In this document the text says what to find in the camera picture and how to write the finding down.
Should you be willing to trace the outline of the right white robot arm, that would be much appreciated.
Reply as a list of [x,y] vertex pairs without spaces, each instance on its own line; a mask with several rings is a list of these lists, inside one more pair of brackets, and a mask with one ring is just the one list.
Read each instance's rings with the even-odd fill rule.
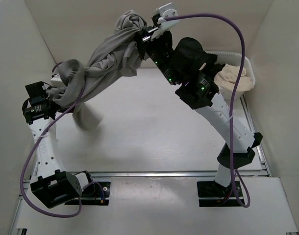
[[221,135],[225,144],[217,160],[219,168],[215,179],[199,184],[203,197],[225,197],[231,190],[230,137],[233,137],[233,168],[252,162],[262,134],[249,131],[237,118],[230,132],[229,107],[215,84],[215,75],[223,66],[215,54],[203,50],[199,41],[185,37],[173,48],[170,31],[153,39],[157,28],[147,27],[135,36],[141,58],[147,56],[156,64],[171,85],[179,85],[175,94],[191,109],[203,116]]

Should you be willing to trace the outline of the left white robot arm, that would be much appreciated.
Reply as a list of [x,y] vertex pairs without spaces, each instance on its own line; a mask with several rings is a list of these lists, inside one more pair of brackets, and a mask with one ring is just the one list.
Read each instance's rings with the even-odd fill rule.
[[33,135],[36,155],[37,180],[31,183],[31,192],[48,209],[67,203],[82,194],[95,192],[95,183],[87,171],[67,172],[60,160],[56,139],[56,113],[59,106],[50,100],[44,82],[26,85],[29,98],[22,110]]

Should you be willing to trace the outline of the grey trousers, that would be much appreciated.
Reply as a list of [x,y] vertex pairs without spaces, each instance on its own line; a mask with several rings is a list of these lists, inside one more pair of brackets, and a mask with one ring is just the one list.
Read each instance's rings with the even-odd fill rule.
[[129,10],[118,18],[114,33],[97,47],[87,65],[70,59],[58,67],[64,86],[51,88],[48,94],[62,108],[68,108],[77,98],[80,99],[73,110],[73,118],[79,128],[92,131],[100,122],[100,118],[85,104],[86,101],[119,78],[136,76],[142,60],[134,37],[145,27],[146,21],[135,11]]

